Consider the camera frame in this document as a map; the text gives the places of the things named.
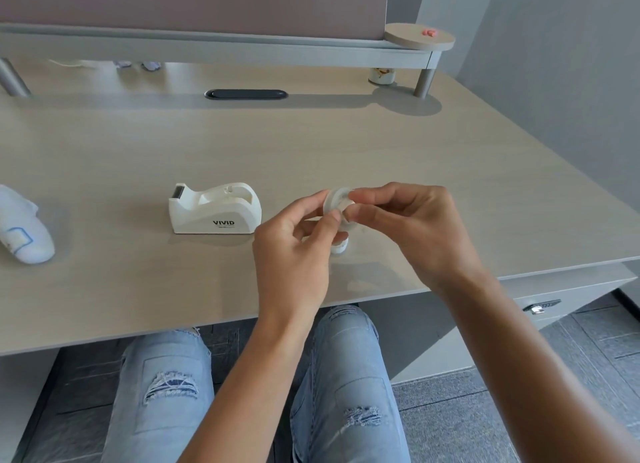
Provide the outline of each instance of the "gray carpet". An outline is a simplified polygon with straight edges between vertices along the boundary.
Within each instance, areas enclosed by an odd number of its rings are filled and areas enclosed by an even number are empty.
[[[254,321],[202,327],[216,389],[242,351]],[[603,406],[640,439],[640,323],[607,295],[542,330],[555,351]],[[99,463],[129,339],[61,351],[60,373],[25,463]],[[302,371],[296,375],[300,379]],[[404,430],[418,462],[516,462],[518,457],[475,369],[394,387]],[[289,463],[287,419],[269,461]]]

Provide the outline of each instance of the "light blue ripped jeans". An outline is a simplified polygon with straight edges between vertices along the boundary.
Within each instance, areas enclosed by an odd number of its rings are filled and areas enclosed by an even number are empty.
[[[175,463],[212,401],[200,337],[177,330],[137,338],[125,352],[102,463]],[[410,461],[378,333],[356,306],[318,323],[290,417],[294,461]]]

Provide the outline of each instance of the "wooden desk surface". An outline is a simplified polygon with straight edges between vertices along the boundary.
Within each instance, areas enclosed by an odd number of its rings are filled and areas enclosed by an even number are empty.
[[[444,74],[422,103],[363,69],[17,68],[35,97],[0,97],[0,183],[41,206],[57,252],[27,266],[1,250],[0,353],[255,316],[251,236],[173,234],[176,182],[248,183],[263,219],[322,188],[443,184],[499,277],[640,256],[640,216]],[[291,96],[202,95],[224,87]],[[358,227],[326,302],[421,290],[395,244]]]

